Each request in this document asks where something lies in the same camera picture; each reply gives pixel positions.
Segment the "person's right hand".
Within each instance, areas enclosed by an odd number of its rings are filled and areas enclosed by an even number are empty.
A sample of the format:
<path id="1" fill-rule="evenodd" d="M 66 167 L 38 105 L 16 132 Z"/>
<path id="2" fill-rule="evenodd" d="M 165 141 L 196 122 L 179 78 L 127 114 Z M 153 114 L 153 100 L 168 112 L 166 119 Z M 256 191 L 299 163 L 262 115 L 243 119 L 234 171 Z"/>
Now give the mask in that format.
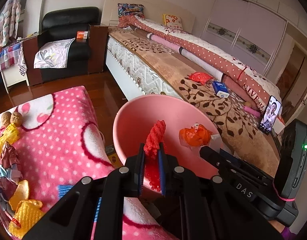
<path id="1" fill-rule="evenodd" d="M 271 220 L 269 223 L 279 232 L 282 233 L 285 229 L 285 226 L 276 220 Z"/>

